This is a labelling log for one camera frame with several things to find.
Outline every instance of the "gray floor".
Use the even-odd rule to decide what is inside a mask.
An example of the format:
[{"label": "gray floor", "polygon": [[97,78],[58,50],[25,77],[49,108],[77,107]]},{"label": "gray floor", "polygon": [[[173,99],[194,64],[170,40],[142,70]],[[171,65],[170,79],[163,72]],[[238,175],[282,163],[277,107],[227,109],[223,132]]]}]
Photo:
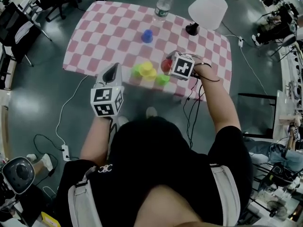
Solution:
[{"label": "gray floor", "polygon": [[[83,0],[79,4],[81,9],[86,9],[94,0]],[[154,7],[157,0],[112,0]],[[175,0],[171,12],[189,18],[187,8],[194,0]],[[224,18],[224,23],[236,35],[242,36],[250,45],[253,45],[250,36],[255,33],[255,22],[265,10],[259,0],[226,0],[229,8]],[[14,80],[11,102],[9,104],[9,140],[14,156],[26,156],[28,153],[37,153],[33,144],[33,137],[37,133],[44,134],[60,147],[62,142],[55,135],[55,127],[59,120],[59,113],[63,103],[71,97],[77,84],[83,78],[82,74],[62,70],[62,62],[65,50],[73,30],[81,18],[83,12],[71,6],[64,9],[67,15],[65,20],[55,18],[51,23],[43,20],[43,29],[53,39],[53,42],[40,35],[31,47],[28,57],[35,65],[29,67],[25,63],[17,66]],[[223,35],[231,33],[221,25],[217,30]],[[235,37],[228,37],[232,48],[232,84],[230,95],[233,98],[239,113],[252,115],[257,123],[270,126],[271,110],[269,106],[263,107],[262,118],[255,117],[260,111],[257,103],[247,104],[239,100],[239,92],[264,94],[262,87],[254,77],[246,64]],[[267,45],[258,51],[244,44],[243,52],[262,81],[267,93],[275,95],[277,89],[281,89],[281,68],[279,63],[266,56],[269,50],[275,49],[275,45]],[[93,111],[89,104],[90,89],[94,84],[93,78],[87,78],[79,88],[75,98],[67,104],[62,115],[59,134],[70,147],[70,154],[79,156],[81,146],[85,140],[93,119]],[[192,101],[186,106],[188,112]],[[143,90],[141,88],[127,86],[125,90],[125,103],[122,114],[130,120],[143,116],[146,107],[153,105],[159,115],[175,123],[186,137],[187,121],[182,111],[182,105],[174,102],[172,97],[163,93]],[[250,120],[242,123],[243,128],[251,126]],[[194,130],[193,150],[207,153],[215,138],[214,126],[208,113],[206,103],[202,103],[199,109],[198,121]],[[43,152],[49,152],[59,159],[58,167],[51,178],[47,178],[39,186],[48,185],[56,189],[62,174],[64,162],[60,151],[43,138],[36,141],[37,147]]]}]

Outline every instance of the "blue object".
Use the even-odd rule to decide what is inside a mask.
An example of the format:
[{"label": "blue object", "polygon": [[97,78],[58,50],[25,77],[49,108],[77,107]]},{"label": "blue object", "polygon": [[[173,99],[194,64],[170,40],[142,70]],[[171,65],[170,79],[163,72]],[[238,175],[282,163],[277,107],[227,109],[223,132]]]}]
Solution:
[{"label": "blue object", "polygon": [[145,30],[144,33],[141,35],[141,39],[144,43],[152,42],[152,31],[150,29]]}]

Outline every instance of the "water bottle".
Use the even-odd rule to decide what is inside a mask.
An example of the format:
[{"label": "water bottle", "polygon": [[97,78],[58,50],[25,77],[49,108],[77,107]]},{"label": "water bottle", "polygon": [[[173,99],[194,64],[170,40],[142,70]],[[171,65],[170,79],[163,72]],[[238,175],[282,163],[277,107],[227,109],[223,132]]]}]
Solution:
[{"label": "water bottle", "polygon": [[154,20],[164,21],[169,13],[173,0],[159,0],[155,9]]}]

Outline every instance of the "checkered tablecloth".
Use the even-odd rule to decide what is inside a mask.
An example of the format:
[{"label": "checkered tablecloth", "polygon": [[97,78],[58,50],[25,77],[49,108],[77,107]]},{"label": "checkered tablecloth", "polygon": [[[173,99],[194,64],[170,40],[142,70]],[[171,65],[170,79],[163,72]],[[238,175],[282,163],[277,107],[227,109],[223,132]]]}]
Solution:
[{"label": "checkered tablecloth", "polygon": [[[170,77],[165,86],[155,81],[138,79],[131,75],[131,68],[151,61],[158,74],[163,73],[161,62],[173,50],[195,53],[211,62],[229,92],[232,78],[232,56],[226,37],[215,31],[199,28],[199,34],[190,36],[185,26],[191,21],[168,14],[164,23],[153,22],[154,9],[121,2],[96,1],[77,24],[68,44],[63,68],[96,76],[114,62],[122,64],[123,82],[157,89],[178,96],[189,96],[196,83]],[[145,44],[141,35],[146,29],[153,31],[153,41]],[[201,82],[193,89],[191,98],[198,98]]]}]

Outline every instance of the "black metal frame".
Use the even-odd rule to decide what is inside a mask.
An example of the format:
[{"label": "black metal frame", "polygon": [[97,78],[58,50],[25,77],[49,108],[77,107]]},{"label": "black metal frame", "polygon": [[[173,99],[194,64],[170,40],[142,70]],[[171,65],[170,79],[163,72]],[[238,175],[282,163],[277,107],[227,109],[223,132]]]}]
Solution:
[{"label": "black metal frame", "polygon": [[270,106],[275,106],[275,113],[274,113],[274,121],[273,121],[273,128],[269,129],[271,133],[268,134],[245,134],[246,137],[254,137],[254,138],[263,138],[263,139],[272,139],[274,133],[274,125],[275,125],[275,117],[276,117],[276,96],[269,96],[263,94],[253,94],[253,93],[238,93],[239,96],[247,96],[247,97],[256,97],[256,98],[264,98],[264,99],[271,99],[275,101],[275,104]]}]

